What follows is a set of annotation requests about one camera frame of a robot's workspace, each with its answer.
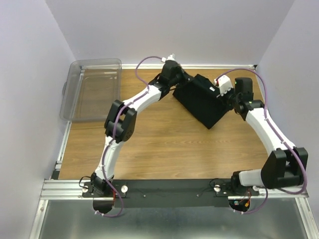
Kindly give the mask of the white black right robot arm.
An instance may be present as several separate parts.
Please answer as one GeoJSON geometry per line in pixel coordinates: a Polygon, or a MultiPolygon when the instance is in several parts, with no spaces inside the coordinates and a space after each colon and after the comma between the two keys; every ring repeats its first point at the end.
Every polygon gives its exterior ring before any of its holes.
{"type": "Polygon", "coordinates": [[[266,105],[254,99],[252,79],[236,78],[232,83],[224,75],[214,82],[220,91],[218,99],[255,131],[268,155],[261,169],[234,172],[232,186],[256,186],[281,191],[288,187],[304,186],[308,152],[288,140],[271,119],[266,105]]]}

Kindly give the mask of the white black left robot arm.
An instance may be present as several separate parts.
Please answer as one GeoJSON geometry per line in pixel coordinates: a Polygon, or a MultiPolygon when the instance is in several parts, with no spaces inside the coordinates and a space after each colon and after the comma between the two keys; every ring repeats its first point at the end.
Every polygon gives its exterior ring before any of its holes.
{"type": "Polygon", "coordinates": [[[104,124],[105,146],[98,167],[90,179],[98,194],[108,195],[115,190],[112,185],[115,164],[124,143],[134,133],[138,114],[160,101],[172,88],[181,88],[194,79],[175,60],[166,59],[163,62],[161,72],[149,82],[142,79],[136,69],[135,76],[145,84],[145,88],[129,99],[115,100],[111,105],[104,124]]]}

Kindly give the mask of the black t shirt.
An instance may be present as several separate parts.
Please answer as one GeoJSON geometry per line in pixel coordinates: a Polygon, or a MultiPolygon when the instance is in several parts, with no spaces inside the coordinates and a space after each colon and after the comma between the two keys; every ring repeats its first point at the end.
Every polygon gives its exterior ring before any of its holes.
{"type": "Polygon", "coordinates": [[[219,89],[199,74],[186,85],[175,89],[173,96],[207,129],[233,110],[219,97],[219,89]]]}

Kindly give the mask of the clear plastic storage bin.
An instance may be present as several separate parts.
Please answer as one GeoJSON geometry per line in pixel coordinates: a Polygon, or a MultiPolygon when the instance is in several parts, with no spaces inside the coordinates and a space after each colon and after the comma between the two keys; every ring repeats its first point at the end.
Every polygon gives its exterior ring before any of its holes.
{"type": "Polygon", "coordinates": [[[117,58],[71,63],[63,86],[60,118],[72,122],[104,121],[120,98],[122,63],[117,58]]]}

